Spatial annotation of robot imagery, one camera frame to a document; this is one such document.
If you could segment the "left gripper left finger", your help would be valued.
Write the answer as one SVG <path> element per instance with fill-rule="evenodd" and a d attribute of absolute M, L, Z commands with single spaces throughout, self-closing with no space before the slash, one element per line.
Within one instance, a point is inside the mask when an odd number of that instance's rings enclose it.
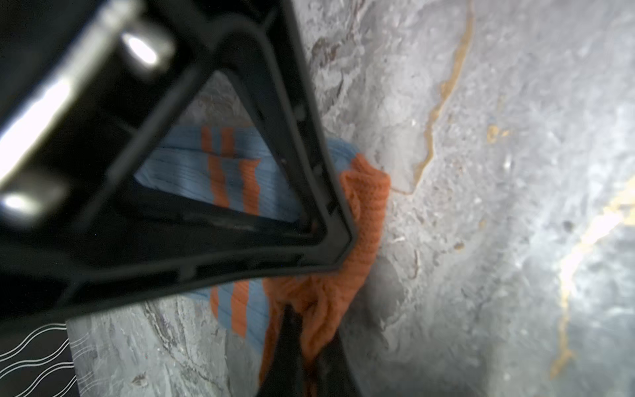
<path fill-rule="evenodd" d="M 257 397 L 301 397 L 304 395 L 304 362 L 300 346 L 302 319 L 287 305 L 271 367 Z"/>

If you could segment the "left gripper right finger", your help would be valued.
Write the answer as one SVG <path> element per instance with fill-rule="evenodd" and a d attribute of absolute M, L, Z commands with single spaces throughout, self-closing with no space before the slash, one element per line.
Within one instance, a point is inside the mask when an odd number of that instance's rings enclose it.
<path fill-rule="evenodd" d="M 349 366 L 340 332 L 318 354 L 314 362 L 315 396 L 361 397 Z"/>

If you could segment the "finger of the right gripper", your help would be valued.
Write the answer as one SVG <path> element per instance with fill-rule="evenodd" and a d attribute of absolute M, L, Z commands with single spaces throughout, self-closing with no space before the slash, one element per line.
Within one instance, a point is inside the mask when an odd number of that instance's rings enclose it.
<path fill-rule="evenodd" d="M 1 320 L 341 266 L 289 1 L 1 4 Z"/>

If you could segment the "blue orange striped sock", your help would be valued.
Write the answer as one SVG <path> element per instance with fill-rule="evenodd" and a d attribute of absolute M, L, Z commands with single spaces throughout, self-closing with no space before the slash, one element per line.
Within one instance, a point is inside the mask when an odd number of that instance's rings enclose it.
<path fill-rule="evenodd" d="M 233 281 L 203 291 L 213 315 L 261 354 L 261 375 L 273 361 L 287 305 L 301 315 L 303 362 L 311 367 L 332 341 L 377 258 L 391 180 L 351 143 L 326 147 L 354 233 L 337 233 L 310 261 L 336 264 L 310 276 Z M 135 174 L 142 186 L 284 223 L 300 219 L 301 205 L 262 135 L 254 127 L 175 127 Z"/>

